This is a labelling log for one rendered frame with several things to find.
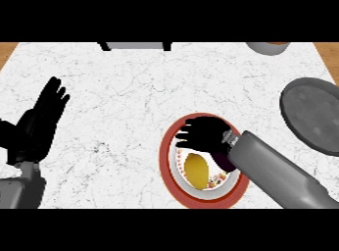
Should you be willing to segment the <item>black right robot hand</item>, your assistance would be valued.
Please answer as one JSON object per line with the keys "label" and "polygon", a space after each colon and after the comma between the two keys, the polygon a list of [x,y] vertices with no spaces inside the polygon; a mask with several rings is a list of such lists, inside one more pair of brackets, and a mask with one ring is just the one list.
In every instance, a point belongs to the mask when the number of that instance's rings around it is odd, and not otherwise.
{"label": "black right robot hand", "polygon": [[211,154],[227,154],[230,147],[223,141],[223,134],[229,130],[230,126],[216,117],[199,116],[186,119],[180,133],[174,136],[176,146]]}

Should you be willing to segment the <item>dark purple eggplant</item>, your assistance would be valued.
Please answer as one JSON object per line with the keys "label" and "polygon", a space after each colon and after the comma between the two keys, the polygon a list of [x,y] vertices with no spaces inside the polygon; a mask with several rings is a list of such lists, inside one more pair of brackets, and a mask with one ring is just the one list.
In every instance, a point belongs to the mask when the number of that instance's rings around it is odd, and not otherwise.
{"label": "dark purple eggplant", "polygon": [[236,167],[233,166],[232,162],[227,159],[227,155],[223,153],[211,153],[211,158],[219,166],[219,168],[226,172],[232,172]]}

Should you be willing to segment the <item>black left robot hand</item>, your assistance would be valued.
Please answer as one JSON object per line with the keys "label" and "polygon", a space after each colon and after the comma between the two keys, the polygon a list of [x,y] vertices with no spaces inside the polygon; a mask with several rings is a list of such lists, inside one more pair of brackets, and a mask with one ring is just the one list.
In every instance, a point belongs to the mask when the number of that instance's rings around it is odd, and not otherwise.
{"label": "black left robot hand", "polygon": [[44,159],[68,100],[60,79],[53,76],[18,123],[12,125],[0,119],[0,147],[7,150],[7,165]]}

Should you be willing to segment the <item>dark grey pan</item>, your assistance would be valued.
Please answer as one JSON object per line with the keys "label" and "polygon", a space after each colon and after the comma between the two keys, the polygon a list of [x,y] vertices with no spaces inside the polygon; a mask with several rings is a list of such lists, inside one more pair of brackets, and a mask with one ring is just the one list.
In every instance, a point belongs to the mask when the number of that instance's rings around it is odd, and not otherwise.
{"label": "dark grey pan", "polygon": [[279,110],[297,139],[339,157],[339,86],[315,77],[294,79],[281,91]]}

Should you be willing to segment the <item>red rimmed white plate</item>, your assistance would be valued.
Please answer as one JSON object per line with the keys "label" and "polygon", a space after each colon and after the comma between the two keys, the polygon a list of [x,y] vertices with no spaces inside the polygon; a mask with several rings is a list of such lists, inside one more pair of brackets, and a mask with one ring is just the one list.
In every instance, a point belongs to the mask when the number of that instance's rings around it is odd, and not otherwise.
{"label": "red rimmed white plate", "polygon": [[[174,135],[188,119],[198,116],[208,116],[207,113],[193,113],[183,116],[168,127],[162,137],[159,147],[159,171],[162,181],[170,195],[188,208],[230,208],[239,200],[248,185],[248,178],[233,170],[226,173],[217,166],[208,153],[190,149],[180,149],[174,146]],[[196,154],[204,158],[208,165],[210,178],[214,178],[214,186],[198,190],[186,180],[183,163],[189,154]]]}

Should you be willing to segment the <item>grey round pot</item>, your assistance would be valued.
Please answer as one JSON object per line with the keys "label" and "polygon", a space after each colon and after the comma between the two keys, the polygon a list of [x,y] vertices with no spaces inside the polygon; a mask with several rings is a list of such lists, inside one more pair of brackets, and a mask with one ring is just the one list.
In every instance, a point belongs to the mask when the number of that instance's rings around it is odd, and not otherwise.
{"label": "grey round pot", "polygon": [[260,55],[275,56],[287,50],[290,43],[247,42],[245,45]]}

